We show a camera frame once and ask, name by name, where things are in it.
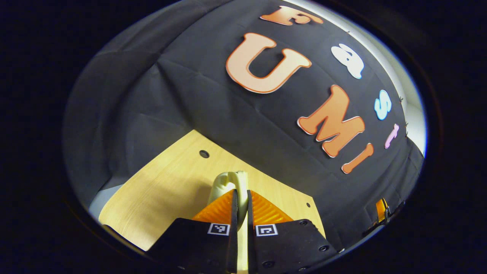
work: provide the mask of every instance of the black cloth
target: black cloth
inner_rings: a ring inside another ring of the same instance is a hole
[[[375,221],[378,200],[385,198],[393,211],[409,196],[423,156],[406,137],[403,109],[387,73],[363,45],[327,20],[284,26],[259,19],[279,5],[311,13],[280,0],[183,0],[139,21],[93,58],[73,89],[64,123],[66,165],[83,205],[104,185],[113,186],[112,178],[126,181],[192,129],[312,196],[337,250],[357,242]],[[277,43],[251,63],[254,75],[267,75],[284,48],[300,52],[312,66],[300,68],[273,93],[244,89],[228,76],[225,62],[248,32]],[[339,43],[364,61],[362,79],[332,55]],[[296,121],[320,107],[333,84],[350,98],[344,119],[362,117],[365,131],[330,158]],[[383,121],[374,111],[381,89],[393,104]],[[398,136],[386,150],[395,123]],[[344,174],[341,166],[369,142],[374,154]]]

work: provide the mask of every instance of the letter cutout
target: letter cutout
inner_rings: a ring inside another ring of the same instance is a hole
[[[372,156],[374,154],[374,146],[371,143],[368,143],[367,146],[365,147],[365,150],[362,151],[355,159],[353,159],[351,162],[346,163],[342,165],[341,170],[345,174],[349,174],[352,172],[352,170],[358,166],[363,160],[365,160],[367,157]]]
[[[273,48],[276,42],[256,33],[246,33],[245,40],[230,54],[226,61],[226,72],[232,80],[255,93],[271,93],[279,89],[300,68],[311,66],[311,61],[292,49],[283,49],[284,58],[267,75],[260,78],[248,69],[251,62],[264,49]]]
[[[331,96],[327,101],[309,117],[300,117],[298,126],[307,134],[312,135],[318,131],[318,125],[324,121],[316,141],[323,141],[338,135],[325,141],[322,145],[326,154],[334,158],[348,142],[359,133],[364,132],[365,124],[359,116],[343,121],[350,99],[347,93],[337,85],[332,85],[330,90]]]
[[[379,92],[379,99],[375,99],[374,110],[377,113],[379,120],[384,120],[387,117],[387,113],[391,111],[393,103],[387,91],[381,90]]]
[[[311,14],[307,14],[307,13],[302,12],[300,10],[293,9],[290,7],[286,7],[286,6],[279,6],[279,7],[280,7],[280,9],[273,12],[272,14],[262,15],[261,19],[271,21],[271,22],[281,24],[281,25],[286,25],[286,26],[290,26],[293,24],[290,21],[291,18],[294,18],[294,21],[298,24],[309,23],[311,21],[311,19],[313,21],[315,21],[316,23],[323,24],[323,20],[321,18],[318,18],[318,17],[313,16]]]
[[[361,79],[362,70],[364,69],[364,62],[362,58],[358,56],[355,51],[344,44],[338,44],[340,47],[332,47],[332,54],[335,58],[340,61],[343,65],[345,65],[348,69],[350,74],[357,78]]]
[[[386,143],[384,144],[385,149],[388,149],[391,146],[391,141],[397,137],[398,131],[399,131],[399,126],[397,124],[394,124],[394,129],[392,130],[391,134],[389,134]]]

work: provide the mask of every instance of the wooden tabletop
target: wooden tabletop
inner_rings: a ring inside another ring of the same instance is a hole
[[[201,150],[209,157],[202,157]],[[195,130],[130,178],[103,207],[99,221],[146,251],[176,218],[191,219],[206,206],[217,175],[240,170],[248,173],[249,189],[294,220],[311,220],[325,236],[312,197],[260,172]],[[243,225],[238,233],[239,270],[246,270],[246,233]]]

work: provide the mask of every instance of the orange letter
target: orange letter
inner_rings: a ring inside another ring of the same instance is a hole
[[[273,48],[276,42],[263,35],[246,33],[245,40],[230,54],[226,72],[232,80],[245,89],[256,93],[271,93],[280,88],[300,67],[309,68],[311,61],[292,49],[283,49],[284,59],[267,75],[255,77],[248,67],[264,49]]]
[[[365,124],[359,116],[343,121],[350,99],[345,91],[337,85],[331,87],[331,92],[328,100],[313,114],[298,119],[298,126],[307,134],[312,135],[318,130],[318,125],[326,119],[316,141],[323,141],[338,135],[329,141],[325,141],[322,146],[326,154],[334,158],[348,142],[365,130]]]
[[[374,154],[374,146],[371,143],[368,143],[365,147],[365,150],[362,151],[357,157],[355,157],[355,159],[353,159],[350,163],[344,164],[341,167],[341,170],[345,174],[349,174],[356,166],[358,166],[358,164],[363,162],[365,158],[372,156],[372,154]]]
[[[286,7],[286,6],[279,6],[279,7],[280,9],[273,12],[272,14],[262,15],[261,19],[271,21],[281,25],[290,26],[293,24],[290,21],[291,18],[294,18],[294,21],[298,24],[306,24],[310,21],[311,18],[313,19],[313,21],[323,24],[323,20],[311,14],[307,14],[305,12],[290,7]]]

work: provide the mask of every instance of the orange soft finger pad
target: orange soft finger pad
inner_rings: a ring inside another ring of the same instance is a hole
[[[193,220],[200,222],[230,224],[232,218],[232,200],[234,190],[223,194],[201,210]]]
[[[293,221],[286,213],[269,202],[260,194],[250,191],[252,195],[252,211],[254,214],[254,226],[278,224]]]

